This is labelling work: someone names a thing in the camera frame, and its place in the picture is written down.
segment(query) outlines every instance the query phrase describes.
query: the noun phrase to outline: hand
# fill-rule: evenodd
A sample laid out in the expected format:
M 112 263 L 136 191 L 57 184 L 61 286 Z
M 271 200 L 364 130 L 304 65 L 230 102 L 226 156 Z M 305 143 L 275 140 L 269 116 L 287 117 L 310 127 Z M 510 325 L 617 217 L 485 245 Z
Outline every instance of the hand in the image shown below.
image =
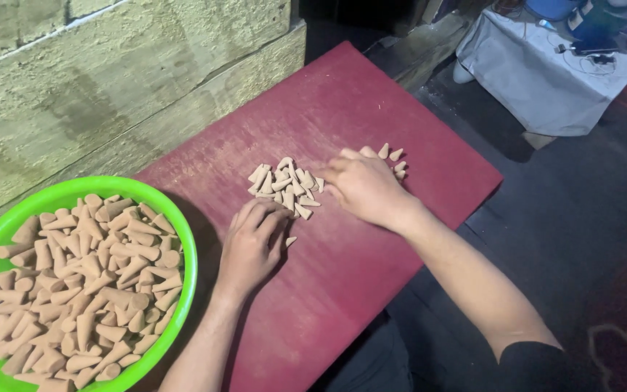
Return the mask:
M 393 171 L 370 147 L 344 148 L 323 170 L 330 191 L 356 217 L 398 232 L 407 211 L 422 206 L 398 184 Z
M 292 212 L 270 199 L 249 201 L 231 220 L 214 292 L 242 303 L 282 254 Z

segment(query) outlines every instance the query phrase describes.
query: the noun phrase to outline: concrete block wall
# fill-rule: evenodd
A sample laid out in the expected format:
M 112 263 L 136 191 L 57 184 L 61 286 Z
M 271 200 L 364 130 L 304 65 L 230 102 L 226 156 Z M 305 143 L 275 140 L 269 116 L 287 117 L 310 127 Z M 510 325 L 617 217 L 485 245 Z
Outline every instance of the concrete block wall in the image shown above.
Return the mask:
M 1 56 L 0 216 L 131 176 L 300 68 L 305 31 L 288 0 L 123 0 Z

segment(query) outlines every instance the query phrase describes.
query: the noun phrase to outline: bowl rim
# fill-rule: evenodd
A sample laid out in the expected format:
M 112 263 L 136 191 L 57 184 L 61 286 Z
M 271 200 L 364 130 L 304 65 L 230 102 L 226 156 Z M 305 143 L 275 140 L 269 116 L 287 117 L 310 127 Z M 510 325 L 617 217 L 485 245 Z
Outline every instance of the bowl rim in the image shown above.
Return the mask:
M 0 231 L 8 227 L 12 221 L 18 221 L 21 215 L 29 216 L 29 213 L 27 212 L 28 210 L 38 209 L 38 206 L 44 203 L 51 196 L 78 192 L 93 192 L 93 189 L 103 190 L 105 188 L 114 190 L 134 189 L 135 191 L 128 192 L 142 193 L 145 195 L 145 199 L 152 199 L 152 204 L 161 203 L 167 205 L 168 208 L 161 209 L 160 213 L 164 213 L 167 216 L 169 215 L 168 213 L 170 213 L 171 217 L 169 220 L 176 228 L 176 233 L 183 245 L 183 258 L 185 260 L 185 265 L 187 266 L 189 264 L 188 260 L 194 260 L 194 268 L 185 268 L 183 290 L 180 293 L 180 298 L 177 303 L 178 305 L 176 305 L 176 311 L 171 317 L 164 333 L 161 334 L 159 339 L 152 345 L 151 349 L 144 353 L 139 361 L 123 369 L 117 378 L 109 381 L 94 381 L 79 391 L 125 391 L 147 375 L 169 350 L 170 346 L 176 340 L 180 329 L 185 324 L 187 314 L 192 305 L 197 283 L 198 260 L 196 245 L 192 230 L 190 229 L 183 212 L 163 192 L 153 188 L 149 184 L 134 179 L 119 176 L 87 176 L 63 181 L 47 188 L 43 188 L 42 190 L 35 192 L 22 201 L 16 203 L 16 205 L 5 212 L 0 217 Z

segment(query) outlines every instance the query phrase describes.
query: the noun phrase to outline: red wooden board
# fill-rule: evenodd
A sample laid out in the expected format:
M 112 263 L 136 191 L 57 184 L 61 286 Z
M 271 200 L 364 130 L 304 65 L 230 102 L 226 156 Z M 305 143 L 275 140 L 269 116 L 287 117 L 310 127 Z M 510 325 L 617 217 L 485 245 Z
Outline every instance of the red wooden board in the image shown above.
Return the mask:
M 457 228 L 501 182 L 451 129 L 348 42 L 328 52 L 136 175 L 200 210 L 224 238 L 252 196 L 247 177 L 291 156 L 322 167 L 343 147 L 403 147 L 407 188 Z M 404 241 L 316 193 L 282 270 L 248 312 L 231 391 L 305 391 L 422 262 Z

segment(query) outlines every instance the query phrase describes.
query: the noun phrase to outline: green plastic bowl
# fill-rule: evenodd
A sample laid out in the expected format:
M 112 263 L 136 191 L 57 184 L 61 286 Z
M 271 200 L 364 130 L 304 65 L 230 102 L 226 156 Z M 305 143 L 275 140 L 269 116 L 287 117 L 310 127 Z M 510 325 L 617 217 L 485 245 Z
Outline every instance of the green plastic bowl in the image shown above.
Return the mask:
M 78 197 L 84 197 L 89 193 L 95 193 L 101 197 L 112 195 L 131 197 L 138 203 L 140 201 L 145 202 L 157 213 L 163 213 L 176 229 L 185 254 L 183 291 L 176 312 L 164 333 L 161 334 L 161 338 L 142 356 L 142 359 L 124 369 L 117 378 L 109 381 L 96 381 L 82 389 L 82 391 L 119 392 L 127 390 L 143 378 L 176 339 L 180 327 L 185 322 L 195 292 L 197 254 L 195 241 L 185 217 L 166 195 L 145 183 L 110 176 L 85 177 L 65 181 L 43 189 L 21 201 L 0 218 L 0 245 L 12 244 L 11 236 L 31 215 L 54 212 L 62 207 L 70 209 L 77 205 Z M 0 272 L 12 268 L 14 266 L 8 260 L 0 259 Z M 4 363 L 5 361 L 0 360 L 0 369 Z M 0 392 L 34 392 L 37 388 L 37 385 L 13 379 L 0 370 Z

